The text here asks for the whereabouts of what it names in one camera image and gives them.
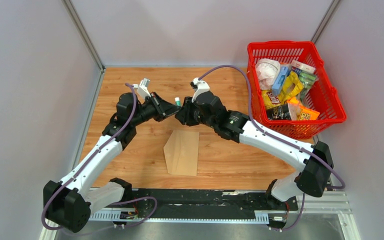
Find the green white glue stick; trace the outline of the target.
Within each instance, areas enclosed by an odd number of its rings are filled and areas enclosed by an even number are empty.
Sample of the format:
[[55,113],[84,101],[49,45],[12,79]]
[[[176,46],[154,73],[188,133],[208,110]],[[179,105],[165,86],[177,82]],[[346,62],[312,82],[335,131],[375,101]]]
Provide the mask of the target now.
[[174,100],[175,100],[175,104],[180,107],[181,106],[180,98],[179,97],[175,97]]

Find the brown paper envelope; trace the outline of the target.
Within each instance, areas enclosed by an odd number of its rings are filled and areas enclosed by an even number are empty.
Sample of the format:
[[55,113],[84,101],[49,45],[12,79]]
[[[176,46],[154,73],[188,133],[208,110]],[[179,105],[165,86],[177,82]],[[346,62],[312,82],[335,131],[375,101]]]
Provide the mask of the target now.
[[167,172],[177,176],[196,176],[199,137],[196,131],[174,130],[163,147]]

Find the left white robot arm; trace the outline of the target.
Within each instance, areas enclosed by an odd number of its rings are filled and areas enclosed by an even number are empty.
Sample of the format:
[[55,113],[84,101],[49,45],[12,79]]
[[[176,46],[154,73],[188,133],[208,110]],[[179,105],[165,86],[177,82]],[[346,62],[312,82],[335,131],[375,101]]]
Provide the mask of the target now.
[[48,230],[66,229],[79,232],[90,216],[117,203],[128,207],[133,201],[132,185],[120,178],[111,179],[96,190],[91,187],[107,165],[128,146],[136,127],[151,119],[161,122],[176,114],[180,106],[162,99],[157,93],[147,95],[144,102],[134,92],[119,97],[116,112],[110,118],[102,135],[86,157],[58,182],[50,180],[43,188],[42,224]]

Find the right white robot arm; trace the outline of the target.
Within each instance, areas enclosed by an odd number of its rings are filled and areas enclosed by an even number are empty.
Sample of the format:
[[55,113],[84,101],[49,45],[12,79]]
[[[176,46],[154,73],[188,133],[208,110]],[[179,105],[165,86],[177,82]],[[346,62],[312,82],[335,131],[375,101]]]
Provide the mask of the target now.
[[190,127],[208,126],[225,140],[255,147],[292,166],[294,173],[273,180],[267,188],[265,202],[269,208],[279,209],[297,195],[323,196],[334,167],[327,144],[312,145],[254,123],[250,116],[226,109],[211,91],[200,94],[196,100],[186,97],[175,118]]

